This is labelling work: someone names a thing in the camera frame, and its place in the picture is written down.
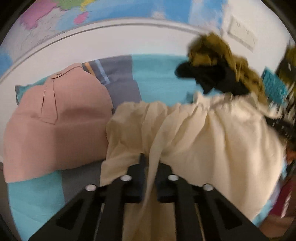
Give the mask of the person's right hand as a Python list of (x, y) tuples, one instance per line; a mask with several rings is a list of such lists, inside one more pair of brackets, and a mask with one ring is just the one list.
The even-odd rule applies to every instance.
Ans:
[(293, 161), (296, 160), (296, 147), (295, 143), (288, 142), (286, 147), (286, 161), (287, 164), (291, 164)]

